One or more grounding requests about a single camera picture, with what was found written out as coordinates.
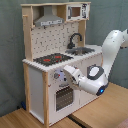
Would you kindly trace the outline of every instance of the wall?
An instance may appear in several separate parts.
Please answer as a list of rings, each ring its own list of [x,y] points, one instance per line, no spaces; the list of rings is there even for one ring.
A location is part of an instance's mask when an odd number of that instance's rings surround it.
[[[127,0],[90,1],[92,4],[90,20],[87,21],[86,43],[102,45],[111,30],[123,31],[127,28]],[[43,2],[68,2],[68,0],[0,1],[0,116],[16,110],[16,106],[22,100],[25,101],[22,66],[25,55],[20,4]],[[128,49],[119,51],[110,81],[128,88],[127,55]]]

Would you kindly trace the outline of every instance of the toy sink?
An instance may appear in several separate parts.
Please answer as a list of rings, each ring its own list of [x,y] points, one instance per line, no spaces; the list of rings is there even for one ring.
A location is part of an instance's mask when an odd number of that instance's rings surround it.
[[[94,49],[90,49],[86,47],[78,47],[78,48],[68,49],[65,52],[68,54],[80,56],[80,55],[85,55],[94,51],[95,51]]]

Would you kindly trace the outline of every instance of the stove burner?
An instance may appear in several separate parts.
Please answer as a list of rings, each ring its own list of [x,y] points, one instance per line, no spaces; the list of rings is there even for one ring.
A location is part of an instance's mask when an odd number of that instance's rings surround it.
[[[61,56],[55,56],[55,58],[62,58]]]
[[[73,57],[63,55],[63,54],[60,54],[60,53],[54,53],[54,54],[51,54],[51,55],[36,58],[33,61],[37,62],[39,64],[42,64],[44,66],[50,66],[50,65],[53,65],[53,64],[61,63],[63,61],[69,60],[69,59],[73,59]]]
[[[45,62],[49,62],[49,61],[51,61],[51,60],[50,60],[50,59],[44,59],[44,61],[45,61]]]

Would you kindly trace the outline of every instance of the oven window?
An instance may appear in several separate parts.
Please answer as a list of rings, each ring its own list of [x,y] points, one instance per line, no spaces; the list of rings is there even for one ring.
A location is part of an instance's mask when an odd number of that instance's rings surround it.
[[[73,89],[64,88],[56,92],[56,111],[73,103]]]
[[[72,7],[72,17],[80,16],[80,7]]]

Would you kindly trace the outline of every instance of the faucet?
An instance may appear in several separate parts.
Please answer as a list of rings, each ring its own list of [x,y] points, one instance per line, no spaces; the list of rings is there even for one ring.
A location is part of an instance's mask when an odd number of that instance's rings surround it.
[[[82,35],[80,33],[74,33],[71,37],[70,37],[70,43],[68,44],[68,49],[72,49],[73,47],[75,47],[75,44],[73,44],[72,39],[75,35],[79,35],[80,36],[80,41],[82,41]]]

